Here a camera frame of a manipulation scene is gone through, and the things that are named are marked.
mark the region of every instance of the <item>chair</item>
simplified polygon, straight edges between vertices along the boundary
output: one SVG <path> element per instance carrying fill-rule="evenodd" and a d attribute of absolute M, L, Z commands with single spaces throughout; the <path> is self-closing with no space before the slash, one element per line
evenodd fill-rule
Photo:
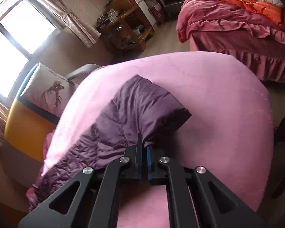
<path fill-rule="evenodd" d="M 26 187 L 30 187 L 36 181 L 43 163 L 43 141 L 46 135 L 56 128 L 60 119 L 23 98 L 23 92 L 34 81 L 34 73 L 40 64 L 36 64 L 30 70 L 17 92 L 8 114 L 2 145 L 2 164 L 5 173 Z M 68 74 L 66 79 L 70 81 L 88 75 L 99 67 L 96 64 L 84 65 Z M 56 76 L 60 80 L 63 78 L 58 74 Z"/>

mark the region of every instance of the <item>purple cloth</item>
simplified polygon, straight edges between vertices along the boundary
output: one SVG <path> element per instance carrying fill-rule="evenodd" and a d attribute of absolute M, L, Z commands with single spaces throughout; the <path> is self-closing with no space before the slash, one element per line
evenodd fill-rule
<path fill-rule="evenodd" d="M 136 144 L 141 133 L 144 146 L 160 144 L 179 129 L 190 112 L 167 90 L 135 75 L 116 93 L 96 121 L 34 186 L 30 210 L 49 197 L 81 169 L 103 168 Z"/>
<path fill-rule="evenodd" d="M 193 31 L 247 30 L 256 38 L 267 36 L 285 45 L 285 32 L 263 15 L 251 13 L 219 0 L 185 0 L 178 15 L 176 30 L 181 42 Z"/>

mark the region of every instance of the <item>gray armrest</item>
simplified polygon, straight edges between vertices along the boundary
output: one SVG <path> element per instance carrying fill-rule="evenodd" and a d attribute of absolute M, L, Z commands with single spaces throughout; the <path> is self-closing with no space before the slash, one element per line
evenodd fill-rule
<path fill-rule="evenodd" d="M 73 72 L 69 73 L 66 78 L 68 80 L 72 80 L 72 79 L 75 79 L 79 76 L 83 76 L 83 75 L 88 75 L 90 74 L 91 72 L 93 72 L 95 69 L 98 69 L 100 68 L 101 66 L 97 65 L 97 64 L 86 64 L 76 70 L 74 70 Z"/>

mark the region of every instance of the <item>shelf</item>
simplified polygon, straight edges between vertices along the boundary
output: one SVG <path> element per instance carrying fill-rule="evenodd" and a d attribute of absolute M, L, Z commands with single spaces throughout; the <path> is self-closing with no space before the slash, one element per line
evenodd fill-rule
<path fill-rule="evenodd" d="M 182 1 L 180 1 L 180 2 L 175 2 L 175 3 L 167 4 L 167 5 L 165 5 L 164 7 L 171 6 L 171 5 L 175 5 L 175 4 L 179 4 L 179 3 L 184 3 L 184 2 L 185 2 L 185 0 L 182 0 Z"/>
<path fill-rule="evenodd" d="M 142 40 L 146 40 L 147 36 L 150 34 L 150 32 L 152 31 L 152 26 L 149 27 L 144 33 L 142 33 L 138 39 L 140 39 L 140 41 Z"/>
<path fill-rule="evenodd" d="M 122 14 L 120 14 L 119 16 L 117 16 L 117 20 L 114 22 L 110 22 L 110 24 L 108 24 L 105 28 L 110 27 L 110 26 L 115 25 L 116 23 L 120 22 L 121 20 L 126 18 L 128 15 L 130 15 L 132 12 L 134 12 L 136 9 L 138 9 L 138 5 L 130 8 L 129 10 L 127 10 L 127 11 L 123 12 Z"/>

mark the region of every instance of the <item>white cabinet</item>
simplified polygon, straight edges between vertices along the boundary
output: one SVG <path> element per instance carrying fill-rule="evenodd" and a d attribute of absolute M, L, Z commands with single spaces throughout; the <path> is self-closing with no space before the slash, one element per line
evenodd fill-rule
<path fill-rule="evenodd" d="M 152 27 L 155 30 L 156 29 L 156 19 L 154 18 L 153 14 L 149 10 L 147 4 L 144 2 L 144 0 L 135 0 L 135 1 L 138 4 L 138 6 L 140 7 L 140 9 L 143 11 L 143 13 L 147 17 L 148 21 L 150 22 L 150 24 L 152 25 Z"/>

